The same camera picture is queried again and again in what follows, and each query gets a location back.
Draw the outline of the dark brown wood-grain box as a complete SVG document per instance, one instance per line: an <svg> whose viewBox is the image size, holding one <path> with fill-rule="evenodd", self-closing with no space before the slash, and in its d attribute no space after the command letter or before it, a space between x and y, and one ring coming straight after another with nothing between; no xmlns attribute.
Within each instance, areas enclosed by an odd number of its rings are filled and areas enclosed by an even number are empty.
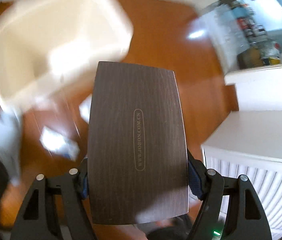
<svg viewBox="0 0 282 240"><path fill-rule="evenodd" d="M142 224L186 214L187 157L174 72L100 62L88 132L93 223Z"/></svg>

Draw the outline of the cream square trash bin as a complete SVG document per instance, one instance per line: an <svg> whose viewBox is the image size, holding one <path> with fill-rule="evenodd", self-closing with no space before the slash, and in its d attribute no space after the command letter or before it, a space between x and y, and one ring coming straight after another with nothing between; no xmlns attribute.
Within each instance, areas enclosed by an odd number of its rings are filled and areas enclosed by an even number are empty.
<svg viewBox="0 0 282 240"><path fill-rule="evenodd" d="M133 25L118 0L17 0L0 15L0 107L21 113L120 61Z"/></svg>

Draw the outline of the white bed with ribbed side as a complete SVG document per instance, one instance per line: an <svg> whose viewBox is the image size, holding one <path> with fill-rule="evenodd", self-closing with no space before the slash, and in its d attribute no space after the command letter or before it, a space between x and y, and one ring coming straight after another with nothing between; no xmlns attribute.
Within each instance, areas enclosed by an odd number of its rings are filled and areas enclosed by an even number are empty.
<svg viewBox="0 0 282 240"><path fill-rule="evenodd" d="M239 109L202 144L203 162L226 177L248 176L273 239L282 237L282 65L225 75Z"/></svg>

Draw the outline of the white paper scrap on floor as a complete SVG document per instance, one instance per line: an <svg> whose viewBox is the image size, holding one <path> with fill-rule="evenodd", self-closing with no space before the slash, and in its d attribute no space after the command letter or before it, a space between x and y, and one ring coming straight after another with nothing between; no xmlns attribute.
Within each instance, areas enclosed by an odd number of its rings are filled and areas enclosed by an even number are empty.
<svg viewBox="0 0 282 240"><path fill-rule="evenodd" d="M76 141L44 126L40 135L40 143L51 153L75 161L80 153Z"/></svg>

